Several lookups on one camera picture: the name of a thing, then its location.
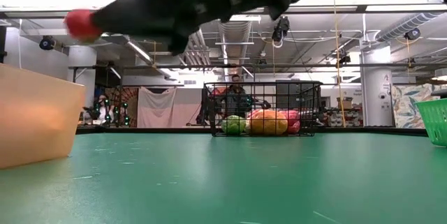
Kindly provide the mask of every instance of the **white curtain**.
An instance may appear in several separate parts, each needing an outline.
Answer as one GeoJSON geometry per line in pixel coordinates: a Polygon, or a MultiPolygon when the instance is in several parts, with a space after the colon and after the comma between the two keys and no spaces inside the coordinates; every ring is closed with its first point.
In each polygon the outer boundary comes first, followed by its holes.
{"type": "Polygon", "coordinates": [[[138,91],[138,128],[170,128],[173,122],[174,98],[177,89],[155,94],[141,87],[138,91]]]}
{"type": "Polygon", "coordinates": [[[195,124],[202,89],[172,88],[155,94],[142,87],[138,92],[138,128],[183,128],[195,124]]]}

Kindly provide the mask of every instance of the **rope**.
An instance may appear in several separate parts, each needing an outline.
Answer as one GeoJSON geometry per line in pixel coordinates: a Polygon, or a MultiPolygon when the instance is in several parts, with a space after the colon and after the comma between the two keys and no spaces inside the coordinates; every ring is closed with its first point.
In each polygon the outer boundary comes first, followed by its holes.
{"type": "Polygon", "coordinates": [[[337,49],[337,83],[338,83],[338,92],[340,96],[340,105],[342,107],[342,122],[343,127],[346,128],[346,120],[344,118],[344,105],[343,105],[343,94],[342,94],[342,79],[340,77],[340,51],[338,50],[339,47],[339,35],[338,35],[338,19],[337,19],[337,4],[336,0],[334,0],[334,16],[335,16],[335,44],[337,49]]]}
{"type": "Polygon", "coordinates": [[[274,48],[275,48],[274,43],[272,43],[272,53],[273,53],[273,77],[276,77],[276,68],[275,68],[275,65],[274,65],[274,48]]]}

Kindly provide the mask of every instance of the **green ball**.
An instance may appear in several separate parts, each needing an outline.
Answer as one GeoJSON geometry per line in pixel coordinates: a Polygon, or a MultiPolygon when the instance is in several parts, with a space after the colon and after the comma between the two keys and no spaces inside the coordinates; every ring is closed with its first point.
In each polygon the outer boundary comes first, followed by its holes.
{"type": "Polygon", "coordinates": [[[222,130],[228,135],[239,135],[244,131],[246,124],[243,117],[232,115],[222,121],[222,130]]]}

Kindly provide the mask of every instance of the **tan bin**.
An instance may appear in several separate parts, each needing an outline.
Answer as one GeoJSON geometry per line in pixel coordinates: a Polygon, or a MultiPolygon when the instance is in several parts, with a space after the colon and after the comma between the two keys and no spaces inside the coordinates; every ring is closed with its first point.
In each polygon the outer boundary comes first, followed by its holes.
{"type": "Polygon", "coordinates": [[[0,169],[66,157],[82,85],[0,64],[0,169]]]}

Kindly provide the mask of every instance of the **green table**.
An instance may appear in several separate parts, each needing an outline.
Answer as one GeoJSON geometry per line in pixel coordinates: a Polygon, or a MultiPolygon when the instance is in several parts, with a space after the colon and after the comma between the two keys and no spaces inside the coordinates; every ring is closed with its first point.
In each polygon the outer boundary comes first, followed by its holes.
{"type": "Polygon", "coordinates": [[[0,171],[0,223],[446,223],[447,149],[426,137],[92,134],[0,171]]]}

